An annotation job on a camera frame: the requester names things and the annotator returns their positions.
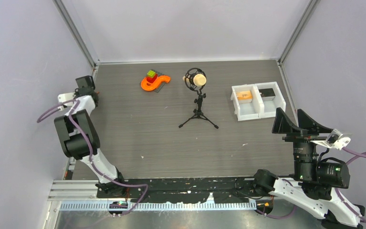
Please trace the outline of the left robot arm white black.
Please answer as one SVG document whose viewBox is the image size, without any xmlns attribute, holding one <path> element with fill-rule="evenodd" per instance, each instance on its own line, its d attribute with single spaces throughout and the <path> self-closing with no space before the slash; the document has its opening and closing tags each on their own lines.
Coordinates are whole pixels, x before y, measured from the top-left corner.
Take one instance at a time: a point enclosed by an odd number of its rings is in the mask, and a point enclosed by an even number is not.
<svg viewBox="0 0 366 229">
<path fill-rule="evenodd" d="M 58 95 L 59 110 L 69 110 L 54 119 L 60 145 L 66 157 L 86 164 L 98 178 L 96 187 L 105 194 L 123 197 L 127 185 L 121 172 L 112 165 L 100 150 L 101 143 L 90 115 L 98 106 L 92 76 L 79 77 L 77 88 L 71 93 Z"/>
</svg>

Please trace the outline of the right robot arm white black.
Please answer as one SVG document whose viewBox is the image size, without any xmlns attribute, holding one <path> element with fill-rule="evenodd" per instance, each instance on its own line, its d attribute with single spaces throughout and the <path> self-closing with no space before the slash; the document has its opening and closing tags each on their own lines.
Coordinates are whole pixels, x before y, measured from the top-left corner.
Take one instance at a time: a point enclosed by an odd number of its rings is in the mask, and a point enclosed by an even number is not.
<svg viewBox="0 0 366 229">
<path fill-rule="evenodd" d="M 361 229 L 365 207 L 351 203 L 341 192 L 350 183 L 346 162 L 334 157 L 322 158 L 317 146 L 341 150 L 350 137 L 337 129 L 325 127 L 302 109 L 294 124 L 282 108 L 276 109 L 273 134 L 283 134 L 285 142 L 293 144 L 293 182 L 280 178 L 266 169 L 259 169 L 252 182 L 260 196 L 280 197 L 307 211 L 326 229 Z"/>
</svg>

